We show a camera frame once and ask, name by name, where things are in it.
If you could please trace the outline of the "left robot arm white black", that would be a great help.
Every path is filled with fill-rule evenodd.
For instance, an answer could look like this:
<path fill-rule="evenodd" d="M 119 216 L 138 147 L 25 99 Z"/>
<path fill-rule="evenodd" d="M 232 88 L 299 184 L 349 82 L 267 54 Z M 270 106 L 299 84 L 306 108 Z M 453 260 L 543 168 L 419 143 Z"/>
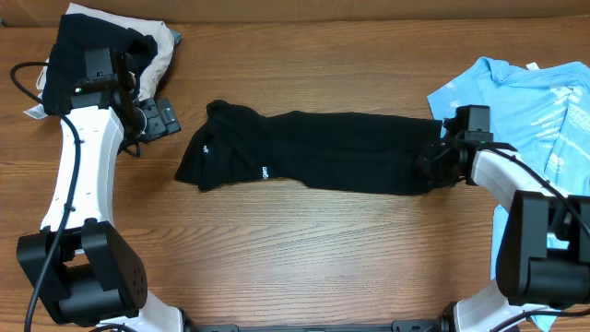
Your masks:
<path fill-rule="evenodd" d="M 52 203 L 38 233 L 18 240 L 17 259 L 59 324 L 95 331 L 189 331 L 184 313 L 148 289 L 144 264 L 115 229 L 115 161 L 126 134 L 145 127 L 132 84 L 85 78 L 59 112 L 63 146 Z"/>

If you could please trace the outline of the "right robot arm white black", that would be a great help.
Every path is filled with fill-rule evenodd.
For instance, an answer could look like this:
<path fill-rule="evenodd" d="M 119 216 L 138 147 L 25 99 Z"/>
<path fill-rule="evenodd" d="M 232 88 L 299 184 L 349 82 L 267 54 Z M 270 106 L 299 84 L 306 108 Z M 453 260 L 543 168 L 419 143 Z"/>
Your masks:
<path fill-rule="evenodd" d="M 507 210 L 494 279 L 452 303 L 435 331 L 514 331 L 534 316 L 589 314 L 589 199 L 528 167 L 507 143 L 446 138 L 418 157 L 439 187 L 465 181 Z"/>

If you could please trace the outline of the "black Sydrogen t-shirt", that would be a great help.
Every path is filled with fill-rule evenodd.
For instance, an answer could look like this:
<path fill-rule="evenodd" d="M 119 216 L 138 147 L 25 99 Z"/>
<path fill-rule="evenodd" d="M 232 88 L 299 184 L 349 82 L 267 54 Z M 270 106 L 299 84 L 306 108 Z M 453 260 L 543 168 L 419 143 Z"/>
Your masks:
<path fill-rule="evenodd" d="M 367 113 L 289 112 L 264 117 L 217 100 L 193 135 L 177 181 L 202 192 L 223 184 L 290 178 L 311 188 L 416 196 L 431 180 L 419 154 L 437 143 L 436 120 Z"/>

